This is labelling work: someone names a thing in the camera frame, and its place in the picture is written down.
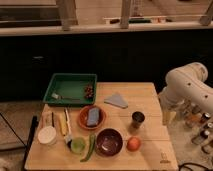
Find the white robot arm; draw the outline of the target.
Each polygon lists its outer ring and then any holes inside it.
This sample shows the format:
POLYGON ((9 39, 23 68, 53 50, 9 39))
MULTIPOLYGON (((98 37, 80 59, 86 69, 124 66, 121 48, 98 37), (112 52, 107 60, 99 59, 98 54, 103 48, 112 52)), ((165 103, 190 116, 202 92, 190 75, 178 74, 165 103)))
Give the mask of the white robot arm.
POLYGON ((170 112, 185 100, 213 114, 213 88, 205 84, 207 78, 208 70, 199 62, 172 69, 166 74, 166 86, 158 94, 164 125, 169 123, 170 112))

